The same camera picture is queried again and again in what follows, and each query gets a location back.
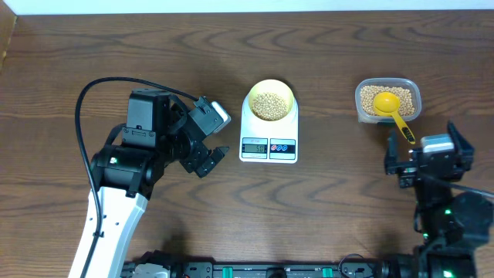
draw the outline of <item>yellow measuring spoon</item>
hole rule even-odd
[[[379,93],[374,98],[374,112],[378,116],[393,117],[394,122],[398,125],[398,128],[400,128],[401,133],[407,141],[410,144],[415,144],[415,137],[400,114],[398,114],[398,108],[400,108],[400,99],[390,92]]]

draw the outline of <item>wooden table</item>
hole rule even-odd
[[[81,89],[133,76],[217,100],[232,122],[207,139],[229,145],[204,179],[165,171],[130,245],[217,260],[339,260],[410,253],[414,192],[384,174],[389,127],[359,124],[354,90],[406,77],[424,110],[417,138],[448,119],[475,146],[462,184],[494,183],[494,12],[315,12],[22,16],[0,74],[0,276],[66,276],[83,231],[89,185],[74,133]],[[286,80],[299,101],[299,161],[238,158],[244,96]],[[91,156],[125,122],[129,83],[102,84],[83,105]],[[477,252],[494,275],[494,245]]]

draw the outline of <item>digital kitchen scale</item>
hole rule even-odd
[[[261,93],[275,93],[288,103],[281,120],[267,121],[252,112]],[[244,99],[239,157],[244,162],[295,163],[299,157],[299,106],[291,89],[278,80],[257,83]]]

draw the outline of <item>clear plastic container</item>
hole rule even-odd
[[[358,121],[361,123],[394,123],[392,117],[372,116],[365,113],[360,100],[360,91],[364,86],[399,86],[403,89],[409,89],[411,93],[411,103],[415,108],[415,113],[411,116],[403,116],[404,121],[414,120],[422,111],[420,91],[413,81],[404,78],[370,78],[362,81],[355,90],[355,104],[357,105]]]

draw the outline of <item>scoop handle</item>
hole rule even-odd
[[[403,136],[407,139],[407,141],[410,143],[410,144],[415,144],[415,136],[414,134],[411,132],[410,128],[408,127],[408,125],[404,122],[404,120],[401,118],[400,114],[398,114],[397,111],[395,112],[392,112],[391,113],[391,116],[393,117],[394,119],[394,122],[396,123],[396,125],[398,126],[398,128],[400,129],[401,133],[403,134]]]

